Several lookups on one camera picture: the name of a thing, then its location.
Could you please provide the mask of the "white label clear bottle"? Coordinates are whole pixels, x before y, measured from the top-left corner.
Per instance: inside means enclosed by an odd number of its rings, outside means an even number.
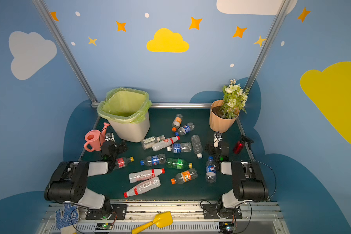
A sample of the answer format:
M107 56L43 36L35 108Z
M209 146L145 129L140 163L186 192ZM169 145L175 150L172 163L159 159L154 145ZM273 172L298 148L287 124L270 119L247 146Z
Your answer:
M150 149L155 143L158 143L162 140L165 140L165 136L164 135L161 135L161 136L154 136L154 137L148 137L148 138L145 138L141 141L141 145L142 145L142 148L144 150L147 150L147 149Z

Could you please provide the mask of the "red cap white bottle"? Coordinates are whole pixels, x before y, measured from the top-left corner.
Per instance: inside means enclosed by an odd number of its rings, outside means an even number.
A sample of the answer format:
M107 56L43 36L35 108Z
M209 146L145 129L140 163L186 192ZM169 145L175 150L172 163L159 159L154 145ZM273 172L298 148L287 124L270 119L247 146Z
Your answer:
M180 140L180 136L175 136L175 137L171 137L171 138L167 138L167 139L164 139L160 142L157 142L155 143L153 146L152 146L152 149L153 151L159 151L161 149L164 149L168 146L171 146L172 144L174 144L175 142L177 142L178 140Z

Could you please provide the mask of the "red cap bottle front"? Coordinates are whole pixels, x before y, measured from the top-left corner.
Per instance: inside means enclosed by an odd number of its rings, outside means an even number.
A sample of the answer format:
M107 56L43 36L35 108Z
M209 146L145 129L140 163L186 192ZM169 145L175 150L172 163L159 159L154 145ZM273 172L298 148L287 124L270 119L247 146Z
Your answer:
M124 197L128 198L132 196L141 195L149 192L152 189L158 188L160 186L161 186L161 181L159 177L156 176L134 186L133 188L131 188L130 190L124 193Z

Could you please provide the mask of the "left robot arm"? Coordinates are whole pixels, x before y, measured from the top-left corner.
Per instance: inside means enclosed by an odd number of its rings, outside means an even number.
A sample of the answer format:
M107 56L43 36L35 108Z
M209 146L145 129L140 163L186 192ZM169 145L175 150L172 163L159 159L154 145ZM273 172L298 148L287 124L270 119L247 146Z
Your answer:
M100 161L64 161L52 174L44 191L47 201L59 204L76 204L87 209L86 220L124 220L127 205L111 204L108 196L87 188L88 178L109 174L123 167L118 155L127 151L124 140L119 145L106 141L102 145Z

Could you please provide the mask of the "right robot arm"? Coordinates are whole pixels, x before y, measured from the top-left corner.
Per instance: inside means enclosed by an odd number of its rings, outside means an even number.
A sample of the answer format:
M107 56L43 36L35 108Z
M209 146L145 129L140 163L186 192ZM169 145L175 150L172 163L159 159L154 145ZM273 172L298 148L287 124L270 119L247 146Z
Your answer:
M269 199L269 190L258 161L229 161L228 151L222 143L217 147L206 144L205 150L210 155L206 165L207 182L216 182L216 172L232 177L232 189L218 200L218 211Z

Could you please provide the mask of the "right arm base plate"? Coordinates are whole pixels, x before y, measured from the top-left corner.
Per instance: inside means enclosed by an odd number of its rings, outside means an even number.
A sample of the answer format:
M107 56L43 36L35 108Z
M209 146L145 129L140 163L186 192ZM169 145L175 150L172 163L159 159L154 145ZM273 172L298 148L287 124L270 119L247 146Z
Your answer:
M225 208L217 203L201 204L204 219L242 219L242 213L239 208Z

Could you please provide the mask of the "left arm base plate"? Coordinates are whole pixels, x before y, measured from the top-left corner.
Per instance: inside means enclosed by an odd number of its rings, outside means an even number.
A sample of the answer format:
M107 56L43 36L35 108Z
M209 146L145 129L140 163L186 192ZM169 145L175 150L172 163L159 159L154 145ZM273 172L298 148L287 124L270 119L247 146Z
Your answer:
M86 220L124 220L127 212L127 204L105 204L101 209L89 210Z

